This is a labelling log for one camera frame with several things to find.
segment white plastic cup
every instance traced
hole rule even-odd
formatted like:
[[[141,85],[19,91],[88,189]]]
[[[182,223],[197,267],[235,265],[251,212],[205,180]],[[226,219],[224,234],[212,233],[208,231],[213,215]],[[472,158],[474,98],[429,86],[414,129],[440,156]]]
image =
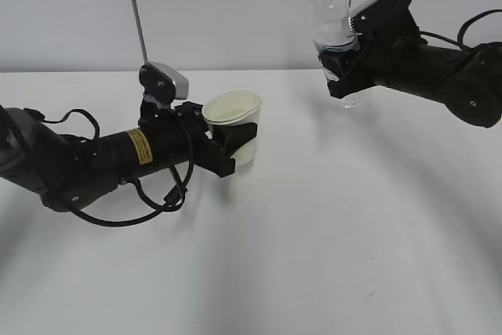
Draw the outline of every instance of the white plastic cup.
[[[249,90],[240,89],[226,92],[211,99],[202,107],[202,116],[212,126],[238,126],[256,123],[260,118],[261,97]],[[256,154],[256,138],[240,147],[233,155],[235,165],[251,162]]]

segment white tabletop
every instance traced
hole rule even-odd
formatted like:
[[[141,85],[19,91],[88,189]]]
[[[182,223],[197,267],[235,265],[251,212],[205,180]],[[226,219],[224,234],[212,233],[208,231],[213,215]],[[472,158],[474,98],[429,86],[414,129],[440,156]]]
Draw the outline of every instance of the white tabletop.
[[[196,169],[179,213],[126,229],[0,181],[0,333],[500,334],[502,133],[388,89],[350,111],[320,71],[188,72],[189,100],[264,98],[252,169]],[[5,107],[133,128],[136,73],[3,74]],[[58,132],[91,135],[76,115]],[[144,180],[160,200],[164,172]],[[146,213],[125,186],[89,207]]]

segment plastic bottle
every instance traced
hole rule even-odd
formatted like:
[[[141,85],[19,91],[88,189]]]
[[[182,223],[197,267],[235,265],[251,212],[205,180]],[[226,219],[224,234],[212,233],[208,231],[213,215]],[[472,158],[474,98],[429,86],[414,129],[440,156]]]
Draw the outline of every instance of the plastic bottle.
[[[307,20],[311,38],[318,53],[329,51],[336,54],[355,55],[359,45],[348,23],[348,8],[335,0],[307,0]],[[343,69],[332,72],[323,68],[328,81],[338,82]],[[338,100],[344,107],[353,107],[366,97],[365,92],[353,93]]]

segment yellow label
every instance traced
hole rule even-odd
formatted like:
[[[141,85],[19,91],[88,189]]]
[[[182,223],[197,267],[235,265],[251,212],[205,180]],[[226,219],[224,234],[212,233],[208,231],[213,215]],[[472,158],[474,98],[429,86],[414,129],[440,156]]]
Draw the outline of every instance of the yellow label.
[[[144,135],[143,131],[141,131],[141,129],[130,129],[127,133],[134,143],[136,153],[138,154],[138,160],[140,160],[140,165],[148,164],[154,161],[150,144],[148,143],[148,139]]]

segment black cable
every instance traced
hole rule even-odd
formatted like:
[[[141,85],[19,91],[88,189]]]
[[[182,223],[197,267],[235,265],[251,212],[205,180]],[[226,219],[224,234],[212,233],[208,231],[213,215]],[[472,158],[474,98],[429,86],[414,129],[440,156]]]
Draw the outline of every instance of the black cable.
[[[458,35],[457,35],[457,43],[460,45],[460,48],[462,50],[466,49],[468,51],[470,49],[469,47],[464,45],[464,36],[465,36],[465,33],[467,32],[468,28],[471,27],[471,25],[474,24],[476,21],[479,21],[483,17],[487,17],[487,16],[492,15],[494,13],[502,13],[502,9],[491,9],[489,11],[482,12],[482,13],[478,14],[477,16],[474,16],[471,19],[467,20],[464,23],[464,25],[462,25],[462,27],[458,31]]]
[[[479,21],[483,17],[487,17],[487,16],[492,15],[494,13],[502,13],[502,9],[491,9],[489,11],[482,12],[482,13],[480,13],[480,14],[472,17],[471,19],[467,20],[462,25],[462,27],[460,28],[460,30],[458,31],[457,40],[456,41],[453,40],[453,39],[451,39],[451,38],[445,37],[443,35],[438,35],[436,33],[431,33],[430,31],[420,31],[420,34],[421,35],[426,35],[428,37],[440,39],[440,40],[448,42],[448,43],[451,43],[452,45],[457,46],[461,50],[468,51],[468,52],[477,52],[477,51],[479,51],[481,49],[484,49],[487,46],[502,46],[502,42],[482,43],[480,45],[477,45],[475,48],[469,47],[469,46],[467,46],[467,45],[464,44],[464,37],[465,37],[465,33],[467,32],[468,28],[471,27],[472,24],[474,24],[476,21]]]
[[[420,34],[421,35],[426,35],[428,37],[432,37],[432,38],[436,38],[436,39],[440,39],[444,42],[448,42],[448,43],[451,43],[452,45],[455,45],[456,47],[460,47],[459,43],[451,38],[448,38],[448,37],[445,37],[443,35],[438,35],[436,33],[431,33],[430,31],[420,31]]]
[[[9,113],[0,105],[0,116],[4,118],[6,125],[9,127],[10,131],[14,135],[16,142],[19,144],[21,151],[24,153],[25,158],[28,160],[31,168],[36,172],[36,174],[40,177],[40,180],[47,188],[49,195],[53,196],[59,203],[61,203],[66,209],[72,212],[75,216],[90,222],[91,224],[99,225],[101,227],[108,228],[122,228],[129,227],[132,225],[141,224],[145,221],[151,220],[154,217],[160,215],[163,211],[155,210],[148,215],[143,217],[138,217],[132,220],[122,220],[122,221],[109,221],[98,219],[97,217],[93,217],[88,213],[82,212],[80,209],[76,209],[69,201],[67,201],[63,196],[59,193],[59,191],[53,186],[53,184],[44,176],[42,171],[39,169],[38,162],[36,158],[31,154],[31,149],[28,146],[27,141],[24,139],[22,132],[20,131],[17,124],[10,117]]]
[[[169,171],[171,172],[171,176],[173,176],[175,187],[164,198],[166,201],[164,204],[158,204],[149,198],[144,192],[139,179],[133,178],[126,181],[135,187],[138,196],[147,206],[155,210],[161,210],[162,212],[175,212],[183,206],[186,198],[187,185],[188,182],[190,182],[195,167],[194,145],[191,141],[190,133],[180,119],[181,114],[177,112],[174,113],[174,115],[176,116],[176,120],[178,121],[181,129],[184,131],[188,143],[188,168],[183,181],[181,181],[180,174],[176,170],[174,164],[172,164],[171,161],[168,161]]]
[[[47,123],[50,125],[57,125],[59,123],[66,122],[68,120],[68,117],[70,117],[71,114],[78,113],[80,115],[83,115],[91,123],[91,125],[93,125],[93,128],[94,128],[93,139],[97,139],[98,137],[100,137],[100,124],[93,117],[93,115],[91,113],[89,113],[87,110],[72,109],[68,113],[66,113],[63,116],[63,118],[59,121],[48,121],[45,119],[45,116],[40,111],[35,110],[35,109],[24,108],[24,111],[26,111],[36,121],[39,121],[41,123]]]

